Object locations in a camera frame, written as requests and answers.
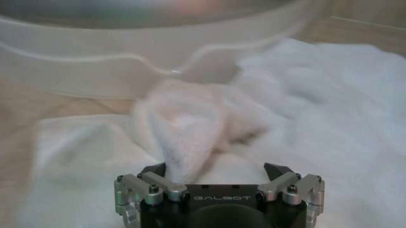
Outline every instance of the silver bracket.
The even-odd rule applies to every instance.
[[[165,190],[171,201],[182,202],[189,199],[190,193],[187,192],[186,185],[171,182],[154,172],[143,173],[141,178],[149,183],[157,184]]]
[[[308,203],[308,228],[314,228],[317,218],[325,211],[325,181],[317,175],[309,174],[297,184],[288,186],[282,191],[282,199],[292,205],[302,200]]]
[[[300,180],[294,172],[285,173],[272,183],[258,186],[266,202],[276,201],[282,192],[282,200],[292,205],[308,203],[306,228],[314,228],[317,218],[325,210],[325,181],[317,175],[309,174]]]
[[[141,202],[158,205],[163,202],[163,189],[133,174],[119,176],[114,182],[115,212],[123,216],[127,228],[141,227]]]
[[[294,172],[288,172],[274,179],[272,183],[258,185],[258,190],[264,193],[266,202],[276,201],[280,192],[298,180],[298,175]]]

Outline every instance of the logo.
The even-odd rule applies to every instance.
[[[249,200],[252,196],[222,196],[222,197],[211,197],[211,196],[195,196],[195,200]]]

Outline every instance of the plastic tub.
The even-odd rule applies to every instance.
[[[280,2],[207,21],[146,26],[118,22],[118,28],[113,23],[24,21],[2,12],[2,76],[46,91],[99,98],[142,97],[166,78],[227,82],[238,58],[301,31],[326,6],[325,0]]]

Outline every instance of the crumpled towel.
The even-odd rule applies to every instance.
[[[238,64],[229,85],[165,82],[133,116],[42,121],[19,227],[123,227],[113,181],[163,160],[206,184],[265,183],[264,162],[288,165],[326,181],[320,228],[404,227],[406,60],[289,39]]]
[[[134,106],[134,139],[166,162],[166,176],[190,183],[211,152],[265,132],[270,110],[229,85],[163,82]]]

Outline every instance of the screw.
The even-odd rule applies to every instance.
[[[187,201],[190,201],[190,199],[191,199],[191,194],[189,191],[186,191],[181,196],[181,201],[187,202]]]
[[[292,184],[290,186],[288,186],[288,192],[298,193],[298,187],[294,184]]]
[[[159,192],[159,187],[157,184],[153,184],[150,186],[150,193],[154,194],[154,193],[158,193]]]
[[[265,194],[261,191],[256,193],[256,199],[261,203],[264,203],[266,201]]]

